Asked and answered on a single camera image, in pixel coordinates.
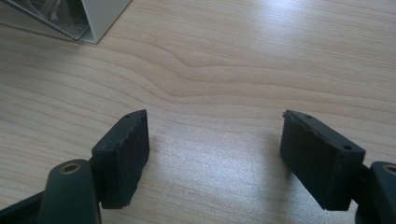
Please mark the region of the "white open box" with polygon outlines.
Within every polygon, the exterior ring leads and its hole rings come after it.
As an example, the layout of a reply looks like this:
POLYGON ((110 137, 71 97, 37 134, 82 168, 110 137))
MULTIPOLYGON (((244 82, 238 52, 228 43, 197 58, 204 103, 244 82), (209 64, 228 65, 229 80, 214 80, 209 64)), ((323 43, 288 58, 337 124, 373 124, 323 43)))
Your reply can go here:
POLYGON ((0 24, 96 44, 133 0, 0 0, 0 24))

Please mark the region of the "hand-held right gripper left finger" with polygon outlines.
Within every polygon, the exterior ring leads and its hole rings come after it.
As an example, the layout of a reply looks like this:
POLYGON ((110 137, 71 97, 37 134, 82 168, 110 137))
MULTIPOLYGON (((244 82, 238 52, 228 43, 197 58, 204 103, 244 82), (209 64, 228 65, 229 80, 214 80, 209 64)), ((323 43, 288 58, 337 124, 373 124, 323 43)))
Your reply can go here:
POLYGON ((104 209, 130 204, 148 159, 148 115, 143 109, 123 116, 92 149, 91 165, 104 209))

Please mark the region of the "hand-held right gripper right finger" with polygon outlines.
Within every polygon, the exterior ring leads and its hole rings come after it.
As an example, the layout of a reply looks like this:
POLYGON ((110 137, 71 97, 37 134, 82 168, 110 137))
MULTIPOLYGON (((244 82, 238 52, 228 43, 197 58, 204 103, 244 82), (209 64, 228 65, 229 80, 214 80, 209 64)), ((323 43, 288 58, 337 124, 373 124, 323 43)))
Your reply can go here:
POLYGON ((346 211, 365 150, 320 120, 287 110, 280 155, 321 208, 346 211))

